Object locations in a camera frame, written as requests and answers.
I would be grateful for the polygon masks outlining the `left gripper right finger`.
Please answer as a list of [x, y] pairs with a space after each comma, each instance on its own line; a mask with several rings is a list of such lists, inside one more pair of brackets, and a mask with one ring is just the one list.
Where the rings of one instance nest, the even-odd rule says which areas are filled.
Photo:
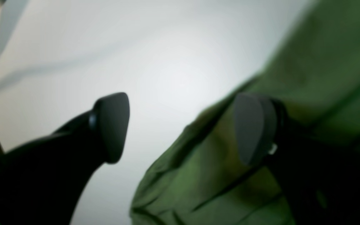
[[234, 99], [243, 164], [266, 166], [297, 225], [360, 225], [360, 155], [315, 139], [284, 104], [257, 94]]

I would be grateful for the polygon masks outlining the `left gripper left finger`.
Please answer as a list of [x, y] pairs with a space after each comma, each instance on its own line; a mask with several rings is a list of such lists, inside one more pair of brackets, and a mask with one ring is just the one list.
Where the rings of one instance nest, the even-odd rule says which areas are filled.
[[0, 225], [68, 225], [85, 186], [124, 151], [128, 95], [99, 98], [52, 134], [0, 156]]

